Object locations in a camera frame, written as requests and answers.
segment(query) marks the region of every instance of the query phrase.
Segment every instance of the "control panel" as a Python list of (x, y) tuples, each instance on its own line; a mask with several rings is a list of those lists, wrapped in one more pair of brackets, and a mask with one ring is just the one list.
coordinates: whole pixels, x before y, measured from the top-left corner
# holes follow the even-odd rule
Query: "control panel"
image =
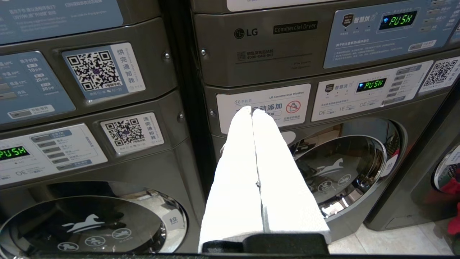
[(0, 142), (0, 185), (107, 162), (85, 124)]
[(433, 60), (318, 84), (311, 121), (411, 100)]
[(75, 110), (38, 51), (0, 56), (0, 124)]
[(410, 0), (335, 13), (324, 68), (442, 47), (460, 15), (458, 0)]

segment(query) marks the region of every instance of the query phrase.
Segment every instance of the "digital display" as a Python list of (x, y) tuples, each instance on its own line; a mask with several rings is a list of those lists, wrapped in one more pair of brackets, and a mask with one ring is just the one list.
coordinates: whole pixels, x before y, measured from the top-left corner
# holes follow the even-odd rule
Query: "digital display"
[(416, 15), (417, 11), (385, 15), (383, 16), (379, 30), (411, 25), (414, 22)]
[(356, 92), (359, 93), (371, 89), (382, 88), (385, 85), (385, 82), (386, 78), (359, 83)]
[(12, 147), (0, 150), (0, 161), (30, 155), (24, 147)]

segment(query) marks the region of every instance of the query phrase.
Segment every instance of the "white floor tile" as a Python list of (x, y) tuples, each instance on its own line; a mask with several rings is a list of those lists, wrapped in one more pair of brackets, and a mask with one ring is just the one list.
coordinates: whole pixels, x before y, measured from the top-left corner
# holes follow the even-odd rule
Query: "white floor tile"
[(362, 225), (355, 235), (367, 253), (440, 254), (418, 226), (373, 231)]
[(431, 241), (442, 255), (453, 255), (452, 244), (453, 237), (444, 229), (445, 221), (442, 222), (429, 222), (419, 225), (420, 230)]
[(366, 253), (354, 234), (332, 242), (328, 246), (329, 253)]

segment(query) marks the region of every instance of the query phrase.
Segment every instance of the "round glass door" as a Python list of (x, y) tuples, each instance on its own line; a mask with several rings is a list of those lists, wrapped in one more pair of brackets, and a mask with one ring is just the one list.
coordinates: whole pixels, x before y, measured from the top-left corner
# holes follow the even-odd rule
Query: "round glass door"
[(460, 194), (460, 144), (444, 156), (433, 173), (432, 181), (440, 192)]
[(328, 218), (372, 192), (380, 177), (391, 172), (399, 148), (399, 135), (392, 123), (358, 119), (304, 138), (291, 151)]
[(51, 200), (21, 211), (3, 225), (4, 258), (39, 252), (172, 253), (185, 237), (182, 207), (151, 189), (133, 193), (132, 186), (123, 183), (69, 182), (30, 191), (38, 193), (38, 200)]

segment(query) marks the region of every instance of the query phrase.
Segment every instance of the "qr code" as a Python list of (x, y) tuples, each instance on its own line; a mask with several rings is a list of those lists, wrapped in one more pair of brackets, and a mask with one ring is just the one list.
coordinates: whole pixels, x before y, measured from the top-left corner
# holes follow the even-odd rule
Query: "qr code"
[(246, 51), (244, 52), (237, 52), (238, 61), (246, 60)]
[(136, 118), (107, 123), (105, 128), (117, 147), (145, 141), (145, 135)]
[(109, 51), (89, 52), (66, 58), (84, 91), (123, 84)]
[(451, 70), (457, 64), (458, 59), (453, 61), (446, 61), (443, 63), (435, 64), (430, 74), (425, 80), (424, 86), (434, 85), (436, 83), (442, 83), (450, 75)]

